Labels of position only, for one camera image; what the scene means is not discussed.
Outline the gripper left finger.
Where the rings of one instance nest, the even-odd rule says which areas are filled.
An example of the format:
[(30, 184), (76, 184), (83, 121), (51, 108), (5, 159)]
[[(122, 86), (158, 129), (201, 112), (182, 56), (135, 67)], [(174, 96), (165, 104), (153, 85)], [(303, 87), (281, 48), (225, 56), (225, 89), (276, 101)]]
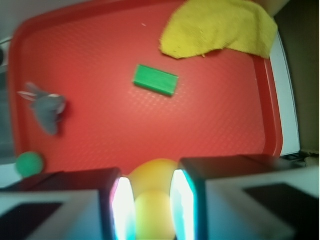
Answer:
[(42, 173), (0, 191), (3, 240), (133, 240), (130, 180), (118, 168)]

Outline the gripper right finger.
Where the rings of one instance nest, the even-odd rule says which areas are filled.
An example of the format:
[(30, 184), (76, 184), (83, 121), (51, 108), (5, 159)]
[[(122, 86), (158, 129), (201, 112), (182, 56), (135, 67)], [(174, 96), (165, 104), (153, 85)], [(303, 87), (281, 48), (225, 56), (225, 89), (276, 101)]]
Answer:
[(269, 155), (184, 157), (170, 206), (178, 240), (317, 240), (320, 169)]

